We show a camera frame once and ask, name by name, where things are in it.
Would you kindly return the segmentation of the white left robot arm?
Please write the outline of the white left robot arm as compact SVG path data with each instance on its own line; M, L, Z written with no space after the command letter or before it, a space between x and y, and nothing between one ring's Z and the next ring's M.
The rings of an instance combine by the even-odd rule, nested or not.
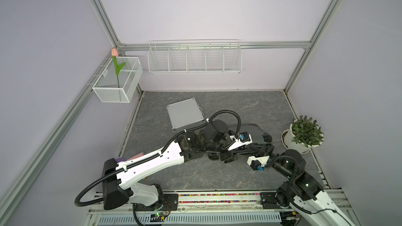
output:
M214 113L201 125L176 133L164 147L136 159L110 159L104 163L101 178L84 188L75 198L77 207L102 203L105 210L126 203L159 207L165 199L160 185L140 181L168 167L201 158L205 153L232 157L234 150L252 143L241 131L241 118L231 110Z

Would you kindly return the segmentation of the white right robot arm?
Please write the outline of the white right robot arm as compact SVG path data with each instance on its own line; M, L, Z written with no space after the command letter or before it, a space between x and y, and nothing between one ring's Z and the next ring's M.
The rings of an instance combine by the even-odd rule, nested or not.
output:
M333 202L323 186L305 171L306 161L296 150L270 153L265 168L287 178L269 199L281 208L292 208L312 226L353 226L351 219Z

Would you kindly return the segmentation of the dark grey poker case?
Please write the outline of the dark grey poker case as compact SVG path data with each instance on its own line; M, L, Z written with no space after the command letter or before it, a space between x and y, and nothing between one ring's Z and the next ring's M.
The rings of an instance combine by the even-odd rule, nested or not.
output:
M240 133L248 132L252 143L233 149L234 154L258 157L270 156L274 150L272 136L256 124L242 125Z

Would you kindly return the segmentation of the silver aluminium poker case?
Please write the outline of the silver aluminium poker case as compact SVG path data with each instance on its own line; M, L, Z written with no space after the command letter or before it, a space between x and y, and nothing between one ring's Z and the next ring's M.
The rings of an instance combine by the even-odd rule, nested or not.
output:
M195 98L169 104L166 109L173 131L200 125L205 120L202 109Z

